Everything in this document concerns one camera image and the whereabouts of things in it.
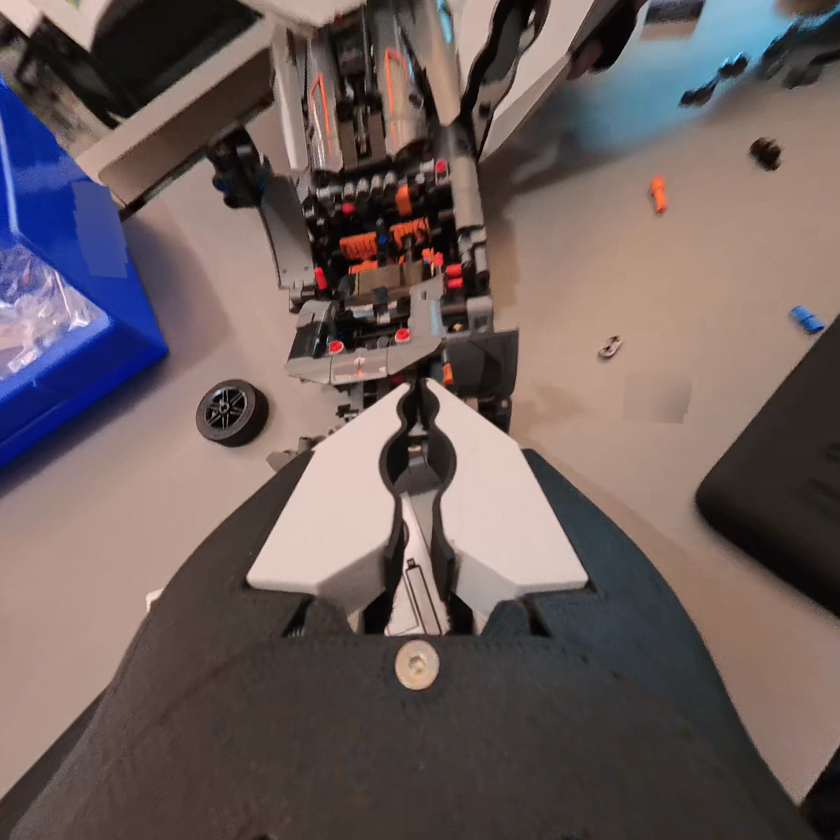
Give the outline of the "grey lego car model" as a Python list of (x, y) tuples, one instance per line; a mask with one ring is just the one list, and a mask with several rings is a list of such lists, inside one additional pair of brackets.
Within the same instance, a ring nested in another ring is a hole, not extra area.
[(431, 377), (503, 433), (518, 330), (496, 330), (487, 226), (446, 2), (274, 14), (272, 91), (290, 172), (243, 125), (206, 152), (227, 206), (254, 208), (289, 310), (286, 362), (349, 422)]

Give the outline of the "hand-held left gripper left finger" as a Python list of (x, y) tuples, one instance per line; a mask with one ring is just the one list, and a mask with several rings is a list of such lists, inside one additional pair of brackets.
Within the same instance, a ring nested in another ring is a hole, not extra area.
[(285, 506), (247, 572), (259, 591), (309, 595), (384, 632), (402, 573), (403, 505), (414, 387), (401, 384), (277, 473), (301, 466)]

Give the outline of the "clear plastic parts bag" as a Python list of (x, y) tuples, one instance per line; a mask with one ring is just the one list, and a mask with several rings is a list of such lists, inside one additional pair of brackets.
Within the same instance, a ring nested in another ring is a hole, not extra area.
[(27, 247), (2, 249), (2, 381), (36, 362), (71, 333), (104, 318), (98, 306)]

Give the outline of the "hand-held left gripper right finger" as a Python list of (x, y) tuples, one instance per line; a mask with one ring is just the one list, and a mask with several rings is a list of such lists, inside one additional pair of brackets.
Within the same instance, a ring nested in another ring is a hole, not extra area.
[(450, 632), (503, 602), (583, 590), (590, 577), (522, 448), (432, 379), (418, 384), (434, 476), (430, 560)]

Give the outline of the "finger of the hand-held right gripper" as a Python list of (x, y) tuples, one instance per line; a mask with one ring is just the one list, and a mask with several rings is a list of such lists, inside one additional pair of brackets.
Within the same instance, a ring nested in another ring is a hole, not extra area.
[(451, 2), (455, 16), (458, 105), (473, 130), (489, 130), (505, 97), (505, 4)]
[(622, 16), (614, 1), (475, 2), (475, 146), (480, 161), (569, 73), (593, 40), (610, 54), (603, 29)]

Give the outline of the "black lego tire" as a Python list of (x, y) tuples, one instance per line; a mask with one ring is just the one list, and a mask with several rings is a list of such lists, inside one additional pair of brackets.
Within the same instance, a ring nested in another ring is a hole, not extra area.
[(216, 383), (196, 409), (197, 432), (227, 448), (250, 444), (265, 429), (270, 415), (268, 397), (242, 379)]

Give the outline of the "dark grey lego piece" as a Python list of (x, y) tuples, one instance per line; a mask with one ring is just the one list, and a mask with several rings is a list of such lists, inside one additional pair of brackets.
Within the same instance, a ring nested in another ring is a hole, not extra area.
[(839, 8), (835, 7), (818, 16), (796, 17), (763, 52), (756, 76), (769, 80), (784, 70), (784, 87), (805, 87), (838, 60)]

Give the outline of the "blue plastic bin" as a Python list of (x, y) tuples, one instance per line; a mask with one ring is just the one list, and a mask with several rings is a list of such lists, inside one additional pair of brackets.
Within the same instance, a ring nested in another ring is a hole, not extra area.
[(1, 464), (169, 349), (109, 189), (3, 81)]

